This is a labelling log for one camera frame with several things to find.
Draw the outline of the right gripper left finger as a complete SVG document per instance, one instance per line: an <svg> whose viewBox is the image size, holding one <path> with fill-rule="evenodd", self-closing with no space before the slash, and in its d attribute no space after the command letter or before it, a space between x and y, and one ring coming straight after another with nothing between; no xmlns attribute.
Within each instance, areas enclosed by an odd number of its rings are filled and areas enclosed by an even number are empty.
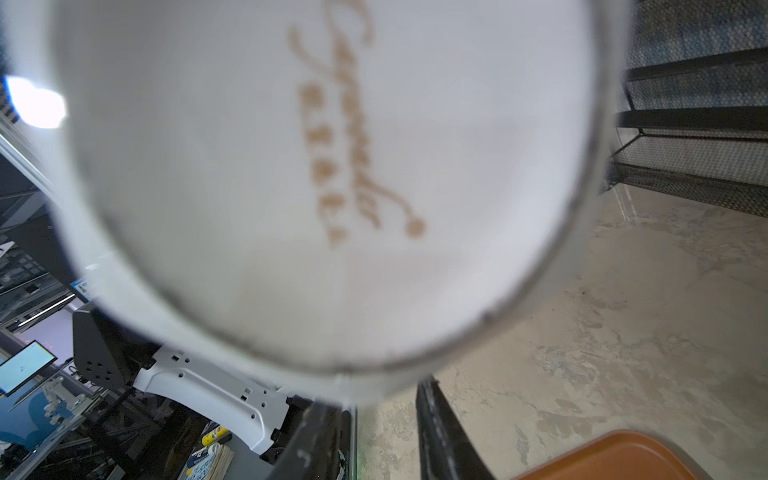
<svg viewBox="0 0 768 480"><path fill-rule="evenodd" d="M303 414L296 435L267 479L342 479L341 433L342 410L335 406L313 404Z"/></svg>

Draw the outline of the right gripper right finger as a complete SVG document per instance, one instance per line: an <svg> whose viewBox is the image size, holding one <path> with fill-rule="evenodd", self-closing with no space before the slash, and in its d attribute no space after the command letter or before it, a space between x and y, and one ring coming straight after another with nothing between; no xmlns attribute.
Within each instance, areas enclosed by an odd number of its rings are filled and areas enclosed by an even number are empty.
<svg viewBox="0 0 768 480"><path fill-rule="evenodd" d="M494 480L434 377L419 382L415 407L422 479Z"/></svg>

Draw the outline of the white mug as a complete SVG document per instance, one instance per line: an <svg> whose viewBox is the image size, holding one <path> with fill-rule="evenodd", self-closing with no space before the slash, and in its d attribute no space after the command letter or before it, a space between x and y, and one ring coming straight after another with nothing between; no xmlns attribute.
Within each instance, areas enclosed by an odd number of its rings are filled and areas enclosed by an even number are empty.
<svg viewBox="0 0 768 480"><path fill-rule="evenodd" d="M627 1L5 1L95 302L334 403L526 316L593 227Z"/></svg>

